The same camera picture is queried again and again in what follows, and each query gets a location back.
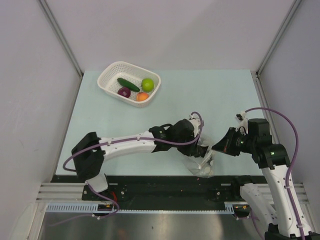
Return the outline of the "purple fake fruit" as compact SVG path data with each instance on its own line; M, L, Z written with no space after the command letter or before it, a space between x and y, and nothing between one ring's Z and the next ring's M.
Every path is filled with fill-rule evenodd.
M122 97L129 98L131 96L131 90L127 87L122 87L118 90L117 94Z

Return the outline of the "red orange fake fruit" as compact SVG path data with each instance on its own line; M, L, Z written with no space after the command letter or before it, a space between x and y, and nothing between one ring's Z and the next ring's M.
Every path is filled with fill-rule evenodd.
M146 92L139 92L137 95L136 95L136 101L137 102L142 102L142 101L145 101L149 98L149 94L146 93Z

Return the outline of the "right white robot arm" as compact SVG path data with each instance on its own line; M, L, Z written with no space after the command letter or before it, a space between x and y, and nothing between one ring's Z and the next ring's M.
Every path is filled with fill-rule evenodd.
M291 174L290 161L285 147L274 144L268 129L249 130L244 135L231 127L212 149L230 156L250 154L261 169L268 184L273 204L259 193L248 176L241 176L230 188L231 196L245 200L257 218L267 225L266 240L318 240L299 205Z

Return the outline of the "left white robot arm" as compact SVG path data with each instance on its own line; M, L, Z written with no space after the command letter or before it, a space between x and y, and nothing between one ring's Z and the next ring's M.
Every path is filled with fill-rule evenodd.
M87 133L72 149L77 177L93 187L100 200L110 196L106 176L100 173L105 161L136 153L166 152L176 148L187 157L184 165L195 176L211 177L213 151L211 143L201 137L202 124L198 119L182 119L176 124L164 124L128 137L102 138L96 132Z

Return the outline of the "green fake fruit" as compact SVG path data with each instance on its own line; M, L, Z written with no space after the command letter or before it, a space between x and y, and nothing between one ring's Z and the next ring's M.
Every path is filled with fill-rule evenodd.
M141 82L141 88L144 92L151 92L155 87L154 81L151 78L144 78Z

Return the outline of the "dark green fake cucumber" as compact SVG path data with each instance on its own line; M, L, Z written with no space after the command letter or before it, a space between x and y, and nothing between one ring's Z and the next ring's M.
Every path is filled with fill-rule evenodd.
M140 91L140 88L138 86L136 86L135 84L133 84L132 82L119 77L117 79L117 82L122 86L122 87L127 87L129 88L131 91L138 93Z

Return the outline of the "polka dot zip bag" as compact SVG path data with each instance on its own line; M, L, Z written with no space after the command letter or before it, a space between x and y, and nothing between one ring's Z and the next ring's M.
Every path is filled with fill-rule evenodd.
M210 155L206 158L185 156L182 160L184 166L194 175L199 178L210 178L214 176L214 156L216 152L212 150L215 144L211 137L202 134L200 137L206 139L207 145L210 147Z

